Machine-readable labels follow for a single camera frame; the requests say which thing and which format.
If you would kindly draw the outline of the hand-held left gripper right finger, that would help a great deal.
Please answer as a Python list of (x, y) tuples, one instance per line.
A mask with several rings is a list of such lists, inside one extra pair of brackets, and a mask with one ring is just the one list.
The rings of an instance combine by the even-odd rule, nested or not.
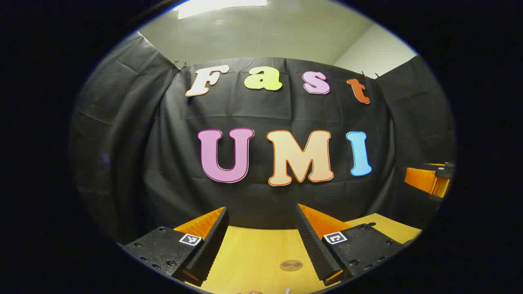
[(362, 275), (405, 247), (368, 223), (350, 226), (300, 203), (295, 226), (325, 286)]

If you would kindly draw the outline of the black backdrop cloth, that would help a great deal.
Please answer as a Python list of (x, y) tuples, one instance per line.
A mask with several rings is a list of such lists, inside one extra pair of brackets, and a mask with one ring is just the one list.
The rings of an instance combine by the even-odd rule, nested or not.
[(233, 226), (293, 229), (297, 203), (425, 229), (441, 201), (405, 173), (453, 162), (455, 132), (420, 56), (377, 79), (268, 56), (178, 69), (136, 32), (80, 91), (70, 149), (87, 210), (127, 243), (220, 207)]

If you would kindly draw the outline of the wooden desktop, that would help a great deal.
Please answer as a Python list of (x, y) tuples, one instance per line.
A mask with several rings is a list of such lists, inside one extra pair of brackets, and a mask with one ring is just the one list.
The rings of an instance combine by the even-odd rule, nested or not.
[[(400, 244), (421, 232), (379, 214), (345, 223), (368, 223)], [(280, 263), (288, 259), (301, 261), (303, 267), (294, 272), (281, 270)], [(213, 294), (310, 294), (330, 286), (316, 275), (297, 229), (229, 226), (208, 278), (199, 289)]]

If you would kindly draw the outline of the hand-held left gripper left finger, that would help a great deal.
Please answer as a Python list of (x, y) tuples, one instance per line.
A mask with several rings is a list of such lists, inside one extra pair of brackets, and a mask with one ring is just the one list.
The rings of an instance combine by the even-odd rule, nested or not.
[(175, 228), (157, 227), (123, 248), (167, 276), (202, 286), (228, 226), (228, 209), (221, 207)]

